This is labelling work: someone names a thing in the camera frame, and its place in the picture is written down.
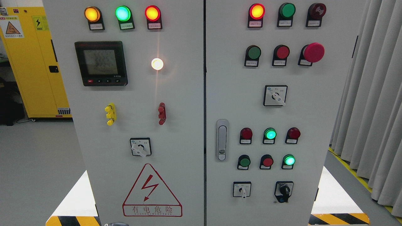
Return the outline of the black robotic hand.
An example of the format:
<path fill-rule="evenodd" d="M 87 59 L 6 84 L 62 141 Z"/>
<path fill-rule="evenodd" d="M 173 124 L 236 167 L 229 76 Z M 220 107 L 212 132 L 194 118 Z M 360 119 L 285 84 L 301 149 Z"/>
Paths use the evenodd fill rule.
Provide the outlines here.
<path fill-rule="evenodd" d="M 106 223 L 104 226 L 129 226 L 129 224 L 124 223 L 124 222 L 112 222 L 112 223 Z"/>

